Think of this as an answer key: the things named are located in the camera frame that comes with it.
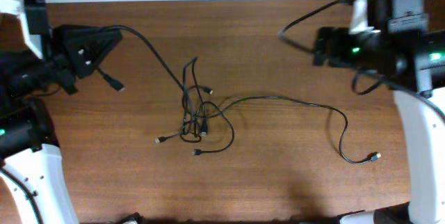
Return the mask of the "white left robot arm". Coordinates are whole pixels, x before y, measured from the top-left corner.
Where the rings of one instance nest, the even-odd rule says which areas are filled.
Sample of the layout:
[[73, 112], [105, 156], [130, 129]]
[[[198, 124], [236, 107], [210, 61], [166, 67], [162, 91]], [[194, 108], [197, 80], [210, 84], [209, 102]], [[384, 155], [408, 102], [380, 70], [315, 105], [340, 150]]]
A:
[[52, 84], [76, 93], [76, 80], [97, 71], [122, 34], [94, 26], [52, 29], [45, 0], [1, 0], [1, 14], [19, 20], [27, 46], [1, 51], [1, 178], [23, 223], [78, 223], [42, 98]]

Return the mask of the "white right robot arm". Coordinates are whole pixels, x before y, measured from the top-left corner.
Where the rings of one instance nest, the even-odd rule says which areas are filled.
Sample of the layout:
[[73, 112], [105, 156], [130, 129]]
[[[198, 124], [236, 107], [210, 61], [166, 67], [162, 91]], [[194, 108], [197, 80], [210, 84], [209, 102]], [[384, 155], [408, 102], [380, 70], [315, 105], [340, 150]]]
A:
[[318, 30], [314, 64], [354, 69], [389, 86], [403, 123], [409, 202], [339, 223], [444, 222], [444, 32], [428, 29], [423, 0], [345, 0], [348, 28]]

